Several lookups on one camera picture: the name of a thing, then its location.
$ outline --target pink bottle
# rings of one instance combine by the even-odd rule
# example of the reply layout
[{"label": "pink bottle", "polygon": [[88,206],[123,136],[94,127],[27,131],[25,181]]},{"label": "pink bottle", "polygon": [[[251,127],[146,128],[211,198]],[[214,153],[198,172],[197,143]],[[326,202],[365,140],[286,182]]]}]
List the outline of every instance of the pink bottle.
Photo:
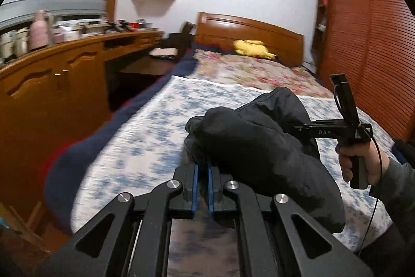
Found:
[{"label": "pink bottle", "polygon": [[29,45],[31,50],[37,50],[38,48],[49,44],[50,23],[44,20],[45,14],[48,16],[50,21],[51,15],[49,13],[45,13],[44,10],[40,10],[36,12],[34,21],[30,26]]}]

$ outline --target headboard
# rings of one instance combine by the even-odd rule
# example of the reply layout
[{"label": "headboard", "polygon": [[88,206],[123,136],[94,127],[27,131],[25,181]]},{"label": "headboard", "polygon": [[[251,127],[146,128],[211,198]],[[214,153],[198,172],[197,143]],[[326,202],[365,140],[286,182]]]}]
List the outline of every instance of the headboard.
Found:
[{"label": "headboard", "polygon": [[234,40],[261,40],[269,52],[287,66],[302,63],[303,36],[281,27],[252,19],[199,12],[195,41],[233,50]]}]

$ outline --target triangular cutout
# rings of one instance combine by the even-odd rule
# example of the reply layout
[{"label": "triangular cutout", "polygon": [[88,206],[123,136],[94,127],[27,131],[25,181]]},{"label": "triangular cutout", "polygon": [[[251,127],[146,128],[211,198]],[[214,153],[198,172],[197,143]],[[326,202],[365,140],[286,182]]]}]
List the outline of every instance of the triangular cutout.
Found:
[{"label": "triangular cutout", "polygon": [[97,258],[104,245],[105,238],[107,238],[108,231],[111,228],[114,218],[114,214],[105,216],[101,222],[76,243],[76,250],[81,251],[92,258]]},{"label": "triangular cutout", "polygon": [[321,237],[300,215],[294,214],[291,219],[308,258],[313,260],[331,250],[331,244]]}]

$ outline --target bed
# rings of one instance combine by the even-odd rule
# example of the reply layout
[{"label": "bed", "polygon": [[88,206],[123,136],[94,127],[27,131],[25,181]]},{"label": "bed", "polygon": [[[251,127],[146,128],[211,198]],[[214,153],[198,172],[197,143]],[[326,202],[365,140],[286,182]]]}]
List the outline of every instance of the bed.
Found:
[{"label": "bed", "polygon": [[[230,51],[234,39],[262,40],[279,61],[235,56]],[[195,41],[193,50],[171,74],[55,162],[46,181],[45,198],[63,227],[77,231],[118,193],[148,193],[170,179],[181,165],[187,135],[184,125],[209,108],[237,108],[283,85],[296,91],[312,120],[341,118],[331,92],[298,67],[302,61],[301,35],[246,18],[200,13]],[[256,82],[250,83],[252,77]],[[359,115],[372,123],[379,146],[393,156],[391,137],[364,112],[359,111]],[[322,163],[340,188],[347,216],[345,230],[334,236],[356,251],[374,199],[369,197],[369,190],[352,190],[342,180],[334,151],[337,142],[317,142]],[[382,235],[391,223],[379,202],[366,244]],[[192,274],[239,274],[235,232],[211,220],[202,201],[195,220],[174,220],[172,226],[168,275]]]}]

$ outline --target navy blue bed sheet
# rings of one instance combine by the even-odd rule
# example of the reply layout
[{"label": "navy blue bed sheet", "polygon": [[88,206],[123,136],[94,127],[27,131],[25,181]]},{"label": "navy blue bed sheet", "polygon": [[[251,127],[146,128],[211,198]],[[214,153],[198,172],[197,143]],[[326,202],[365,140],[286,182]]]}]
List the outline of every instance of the navy blue bed sheet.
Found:
[{"label": "navy blue bed sheet", "polygon": [[194,51],[186,54],[170,73],[115,112],[112,119],[93,135],[68,147],[53,163],[46,177],[44,197],[63,231],[71,233],[72,205],[89,165],[117,130],[157,94],[172,76],[184,77],[194,71],[197,65],[197,60],[193,58]]}]

